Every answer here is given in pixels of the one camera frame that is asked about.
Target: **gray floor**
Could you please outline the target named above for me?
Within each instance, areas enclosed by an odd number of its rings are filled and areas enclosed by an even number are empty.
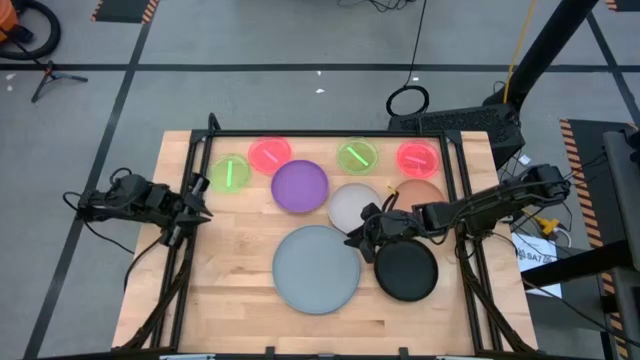
[[[43,0],[64,29],[59,63],[126,64],[140,25],[91,23],[97,0]],[[558,3],[541,0],[523,53]],[[508,64],[528,2],[430,0],[417,62]],[[639,65],[640,15],[594,11],[619,64]],[[340,8],[332,0],[162,0],[142,64],[408,63],[419,5],[378,14],[367,4]],[[44,28],[31,16],[34,28]],[[555,64],[605,65],[586,25]],[[7,80],[7,75],[15,76]],[[124,76],[85,72],[87,84],[53,85],[37,105],[29,102],[40,74],[0,71],[0,359],[22,357],[64,245],[72,212],[60,200],[82,191]],[[384,129],[384,103],[405,72],[136,72],[119,117],[99,187],[121,166],[150,176],[162,133],[204,127],[215,112],[224,128]],[[417,72],[431,93],[430,110],[475,106],[491,93],[498,72]],[[626,73],[640,96],[640,74]],[[398,111],[418,99],[399,99]],[[568,172],[558,119],[631,122],[609,73],[547,73],[522,109],[524,153],[534,163]],[[587,248],[577,200],[574,246]],[[560,220],[558,207],[544,213]],[[134,248],[138,226],[117,221],[96,229]],[[44,338],[40,356],[106,351],[122,300],[131,256],[83,231]],[[536,323],[542,349],[559,355],[602,357],[597,333]]]

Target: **black pole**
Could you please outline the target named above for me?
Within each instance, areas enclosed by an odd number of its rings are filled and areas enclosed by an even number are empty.
[[[562,0],[533,45],[516,68],[509,84],[507,102],[519,111],[538,78],[578,30],[598,0]],[[489,96],[483,105],[502,104],[504,87]]]
[[[616,241],[566,259],[558,259],[520,274],[526,282],[543,287],[587,275],[599,274],[617,266],[633,266],[629,243],[626,240]],[[530,288],[531,286],[525,284],[525,289]]]

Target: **gray plate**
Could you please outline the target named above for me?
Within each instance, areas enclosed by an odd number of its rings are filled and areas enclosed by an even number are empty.
[[[328,226],[309,225],[282,240],[273,257],[273,281],[287,304],[319,315],[351,299],[360,281],[360,260],[345,239]]]
[[[369,185],[350,183],[342,185],[331,195],[329,219],[333,226],[347,234],[364,223],[362,209],[370,203],[382,206],[380,196]]]

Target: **yellow cable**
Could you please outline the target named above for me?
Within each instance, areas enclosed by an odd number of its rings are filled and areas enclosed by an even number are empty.
[[[507,76],[507,83],[504,85],[504,96],[502,97],[502,103],[507,103],[507,96],[509,95],[509,83],[511,82],[511,75],[513,74],[513,67],[516,65],[516,61],[518,61],[518,53],[520,53],[520,48],[522,47],[522,43],[524,42],[524,36],[527,33],[527,28],[529,27],[529,23],[531,22],[531,15],[533,15],[533,8],[536,7],[536,0],[531,0],[531,4],[529,5],[529,11],[527,12],[527,18],[524,21],[524,25],[522,26],[522,31],[520,31],[520,38],[518,39],[518,45],[516,46],[516,51],[513,53],[513,60],[511,60],[511,65],[509,65],[509,75]]]

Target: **cable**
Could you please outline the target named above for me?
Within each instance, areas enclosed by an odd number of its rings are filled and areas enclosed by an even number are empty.
[[[402,94],[407,90],[416,90],[420,92],[424,99],[420,109],[418,109],[417,111],[411,114],[421,114],[425,112],[429,107],[429,92],[427,91],[427,89],[419,85],[409,85],[409,81],[411,80],[411,74],[413,73],[413,66],[416,60],[416,53],[418,52],[418,44],[420,43],[420,33],[422,32],[422,23],[424,21],[424,13],[426,9],[427,9],[427,0],[424,0],[424,3],[422,5],[422,13],[420,14],[420,24],[418,25],[418,34],[416,35],[416,42],[413,46],[413,56],[411,57],[411,66],[409,67],[409,76],[407,76],[407,81],[405,81],[404,85],[400,87],[398,90],[391,93],[391,95],[389,95],[389,98],[387,99],[387,104],[386,104],[387,114],[389,114],[390,116],[400,116],[396,114],[393,111],[393,109],[391,109],[391,103],[393,102],[393,99],[395,99],[396,96]]]
[[[45,18],[47,18],[51,27],[49,37],[47,38],[47,41],[45,41],[45,43],[37,49],[22,52],[0,50],[0,58],[28,61],[34,59],[37,60],[41,57],[51,54],[56,49],[56,47],[58,47],[62,32],[60,28],[60,21],[56,17],[56,14],[54,14],[53,11],[51,11],[51,9],[46,7],[44,4],[41,4],[35,0],[23,0],[21,5],[23,7],[34,9],[44,15]],[[9,38],[9,40],[12,41],[16,46],[23,47],[17,40],[14,40],[12,37],[10,37],[10,34],[7,34],[4,29],[0,28],[0,32],[4,33],[5,36],[7,36],[7,38]]]
[[[503,236],[503,235],[498,234],[498,233],[495,233],[495,232],[492,232],[492,234],[493,234],[493,235],[497,235],[497,236],[499,236],[499,237],[501,237],[501,238],[503,238],[503,239],[507,240],[507,241],[508,241],[508,243],[509,243],[511,246],[513,246],[513,248],[514,248],[516,251],[518,250],[518,248],[516,247],[516,245],[515,245],[511,240],[509,240],[506,236]],[[538,251],[538,249],[536,249],[536,248],[535,248],[535,247],[533,247],[531,244],[529,244],[529,243],[527,243],[526,241],[524,241],[524,239],[522,239],[522,237],[520,237],[520,239],[521,239],[525,244],[529,245],[532,249],[534,249],[535,251],[537,251],[539,254],[541,254],[541,255],[546,255],[546,256],[551,256],[551,257],[556,257],[556,256],[553,256],[553,255],[542,254],[542,253],[540,253],[540,251]],[[558,246],[556,245],[556,248],[558,248],[559,250],[564,251],[565,253],[567,253],[568,255],[570,255],[570,256],[571,256],[571,254],[570,254],[568,251],[566,251],[566,250],[562,249],[561,247],[558,247]],[[542,289],[542,288],[540,288],[540,287],[538,287],[538,286],[535,286],[535,285],[533,285],[532,283],[530,283],[529,281],[527,281],[527,280],[525,280],[525,279],[522,279],[522,282],[523,282],[525,285],[527,285],[527,286],[529,286],[530,288],[532,288],[532,289],[537,289],[537,290],[539,290],[539,291],[543,292],[544,294],[546,294],[546,295],[548,295],[548,296],[551,296],[551,297],[553,297],[553,298],[556,298],[556,299],[560,300],[564,305],[566,305],[569,309],[573,310],[573,311],[574,311],[576,314],[578,314],[580,317],[582,317],[583,319],[587,320],[588,322],[590,322],[590,323],[592,323],[592,324],[596,325],[597,327],[599,327],[600,329],[604,330],[604,331],[605,331],[605,332],[607,332],[608,334],[613,335],[613,336],[617,336],[617,337],[621,338],[622,340],[624,340],[624,341],[628,342],[629,344],[632,344],[632,345],[634,345],[634,346],[636,346],[636,347],[640,348],[640,342],[637,342],[637,341],[631,340],[631,339],[629,339],[628,337],[626,337],[626,336],[624,336],[624,335],[622,335],[622,334],[620,334],[620,333],[618,333],[618,332],[616,332],[616,331],[614,331],[614,330],[612,330],[612,329],[609,329],[608,327],[606,327],[605,325],[603,325],[603,324],[601,324],[601,323],[597,322],[596,320],[593,320],[592,318],[590,318],[589,316],[585,315],[583,312],[581,312],[580,310],[578,310],[576,307],[574,307],[573,305],[571,305],[568,301],[566,301],[566,300],[562,299],[561,297],[556,296],[555,294],[552,294],[552,293],[550,293],[549,291],[547,291],[547,290],[545,290],[545,289]]]
[[[80,197],[81,195],[80,195],[80,194],[78,194],[78,193],[76,193],[76,192],[73,192],[73,191],[66,191],[66,192],[64,192],[64,193],[62,194],[62,201],[64,201],[64,202],[65,202],[65,204],[67,204],[70,208],[72,208],[72,209],[76,212],[76,214],[78,215],[78,208],[77,208],[77,207],[75,207],[75,206],[73,206],[73,205],[71,204],[71,202],[70,202],[69,200],[67,200],[67,196],[68,196],[68,195],[75,195],[75,196],[77,196],[77,197]],[[87,229],[89,229],[89,231],[91,231],[95,236],[99,237],[99,238],[100,238],[100,239],[102,239],[102,240],[108,241],[108,242],[110,242],[110,243],[114,244],[115,246],[117,246],[117,247],[121,248],[122,250],[124,250],[124,251],[128,252],[129,254],[132,254],[132,255],[133,255],[133,251],[131,251],[131,250],[127,249],[126,247],[124,247],[124,246],[123,246],[122,244],[120,244],[119,242],[117,242],[117,241],[115,241],[115,240],[113,240],[113,239],[110,239],[110,238],[108,238],[108,237],[106,237],[106,236],[104,236],[104,235],[99,234],[97,231],[93,230],[93,228],[92,228],[91,226],[89,226],[89,224],[88,224],[84,219],[81,219],[81,220],[82,220],[82,223],[84,223],[84,226],[86,226],[86,227],[87,227]]]
[[[502,182],[502,177],[504,176],[505,173],[511,175],[511,177],[515,176],[516,168],[518,167],[518,159],[520,158],[521,154],[522,154],[522,148],[520,148],[520,150],[518,151],[518,155],[511,155],[507,163],[504,165],[505,169],[502,171],[502,174],[500,175],[500,182]],[[515,165],[513,166],[513,171],[509,172],[509,163],[511,162],[511,159],[515,159]]]
[[[536,7],[536,0],[531,0],[531,4],[529,5],[529,10],[527,11],[527,18],[524,20],[524,25],[522,25],[522,31],[520,31],[520,38],[518,38],[518,45],[516,46],[516,50],[513,53],[513,60],[511,61],[511,65],[509,65],[509,73],[507,75],[507,83],[504,86],[504,95],[502,97],[502,103],[507,103],[507,97],[509,96],[509,85],[511,84],[511,75],[513,75],[513,67],[518,61],[518,53],[520,53],[520,48],[522,47],[522,43],[524,42],[525,34],[527,33],[527,28],[529,27],[529,23],[531,22],[531,15],[533,15],[533,9]]]
[[[573,310],[576,314],[580,315],[580,317],[582,317],[583,319],[587,320],[588,322],[590,322],[590,323],[594,324],[595,326],[599,327],[600,329],[602,329],[602,330],[603,330],[603,331],[605,331],[606,333],[608,333],[608,334],[610,334],[610,335],[613,335],[613,336],[617,336],[617,337],[619,337],[620,339],[622,339],[622,340],[624,340],[624,341],[628,342],[629,344],[631,344],[631,345],[633,345],[633,346],[635,346],[635,347],[640,348],[640,342],[635,341],[635,340],[631,340],[631,339],[629,339],[628,337],[626,337],[626,336],[622,335],[621,333],[616,332],[616,331],[614,331],[613,329],[609,329],[609,328],[608,328],[608,327],[606,327],[605,325],[603,325],[603,324],[601,324],[601,323],[597,322],[596,320],[593,320],[592,318],[590,318],[589,316],[585,315],[585,314],[584,314],[583,312],[581,312],[580,310],[576,309],[576,308],[575,308],[573,305],[571,305],[569,302],[567,302],[566,300],[562,299],[561,297],[556,296],[556,295],[554,295],[554,294],[552,294],[552,293],[548,292],[547,290],[544,290],[544,289],[542,289],[542,288],[540,288],[540,287],[538,287],[538,286],[535,286],[535,285],[533,285],[532,283],[528,282],[528,281],[527,281],[527,280],[525,280],[525,279],[522,279],[522,282],[523,282],[525,285],[527,285],[527,286],[529,286],[530,288],[532,288],[532,289],[537,289],[537,290],[542,291],[543,293],[547,294],[548,296],[551,296],[551,297],[553,297],[553,298],[556,298],[556,299],[560,300],[560,301],[561,301],[563,304],[565,304],[569,309]]]
[[[114,172],[111,173],[111,176],[109,176],[109,184],[111,184],[112,186],[116,184],[116,180],[114,180],[114,179],[115,179],[116,175],[121,171],[126,171],[126,172],[129,173],[129,175],[133,174],[131,169],[129,169],[127,167],[118,168]]]
[[[84,223],[84,226],[86,226],[87,229],[89,229],[89,231],[91,231],[95,236],[99,237],[102,240],[108,241],[108,242],[112,243],[113,245],[121,248],[122,250],[128,252],[129,254],[133,255],[133,251],[127,249],[126,247],[121,245],[119,242],[117,242],[117,241],[115,241],[113,239],[109,239],[108,237],[99,234],[97,231],[93,230],[93,228],[91,226],[89,226],[89,223],[87,223],[86,221],[82,220],[82,222]]]
[[[591,167],[591,166],[598,166],[598,165],[603,164],[604,162],[606,162],[606,161],[607,161],[607,159],[605,159],[604,161],[599,162],[599,163],[597,163],[597,164],[594,164],[594,162],[595,162],[596,160],[600,159],[600,158],[601,158],[601,157],[603,157],[603,156],[606,156],[606,154],[605,154],[604,152],[600,153],[600,155],[598,155],[598,156],[594,157],[593,159],[591,159],[591,160],[587,161],[586,163],[582,164],[582,166],[580,166],[579,168],[577,168],[577,169],[572,169],[572,170],[571,170],[567,175],[563,176],[563,178],[564,178],[564,179],[568,179],[568,178],[570,178],[570,177],[572,177],[572,176],[575,176],[575,174],[576,174],[578,171],[582,171],[583,169],[586,169],[586,168]]]
[[[505,86],[505,85],[506,85],[506,84],[505,84],[505,82],[504,82],[504,81],[502,81],[502,80],[498,80],[498,81],[494,82],[494,83],[493,83],[493,93],[494,93],[494,94],[498,92],[498,91],[496,90],[496,85],[497,85],[497,84],[502,84],[502,86]]]
[[[81,197],[82,195],[78,194],[77,192],[73,192],[73,191],[65,191],[64,193],[62,193],[62,201],[64,201],[65,204],[69,205],[69,207],[72,208],[73,211],[75,211],[77,213],[78,212],[78,208],[73,206],[71,204],[71,202],[69,202],[69,200],[67,200],[67,195],[75,195],[77,197]]]
[[[524,219],[523,222],[520,223],[520,225],[518,225],[515,228],[513,228],[511,230],[511,232],[515,232],[516,230],[520,229],[520,227],[522,227],[522,225],[524,225],[524,223],[526,223],[527,221],[535,218],[535,216],[538,215],[541,211],[542,211],[542,208],[538,209],[536,212],[534,212],[533,214],[529,215],[526,219]]]
[[[565,230],[565,229],[563,229],[561,227],[557,227],[557,226],[553,230],[556,231],[556,232],[563,233],[564,236],[566,236],[567,240],[568,240],[567,247],[571,247],[571,235],[569,235],[569,232],[567,230]]]
[[[343,7],[343,8],[350,8],[350,7],[354,7],[356,5],[360,5],[364,2],[369,2],[371,3],[371,5],[373,5],[373,7],[376,8],[376,10],[380,13],[385,13],[389,10],[402,10],[404,9],[405,6],[407,6],[408,3],[410,2],[415,2],[416,0],[396,0],[394,5],[391,5],[391,1],[389,0],[389,2],[387,4],[383,4],[377,0],[360,0],[360,1],[356,1],[354,3],[351,4],[343,4],[342,0],[338,0],[336,2],[336,5]]]
[[[131,270],[133,270],[133,267],[136,266],[136,264],[144,256],[144,254],[149,252],[149,250],[151,250],[154,246],[158,245],[158,243],[160,242],[161,238],[162,238],[162,235],[159,238],[157,238],[156,241],[152,242],[149,246],[147,246],[144,250],[142,250],[142,252],[140,252],[140,254],[133,259],[133,261],[131,262],[131,265],[129,265],[129,268],[127,269],[126,274],[124,275],[124,290],[125,291],[127,290],[127,283],[129,282],[129,275],[131,274]]]
[[[404,86],[407,86],[409,84],[409,80],[411,80],[411,73],[413,72],[413,65],[416,62],[416,53],[418,52],[418,44],[420,43],[420,33],[422,33],[422,21],[424,20],[424,13],[426,8],[427,8],[427,0],[424,0],[424,3],[422,4],[422,14],[420,14],[420,24],[418,25],[418,35],[416,35],[416,42],[413,45],[413,56],[411,57],[411,66],[409,67],[409,76],[407,76],[407,81],[405,81]]]
[[[565,203],[566,203],[566,200],[562,202],[562,206],[564,206],[564,208],[569,213],[569,229],[567,229],[567,230],[571,231],[571,227],[573,226],[573,213],[571,212],[571,210],[569,209],[569,207]]]

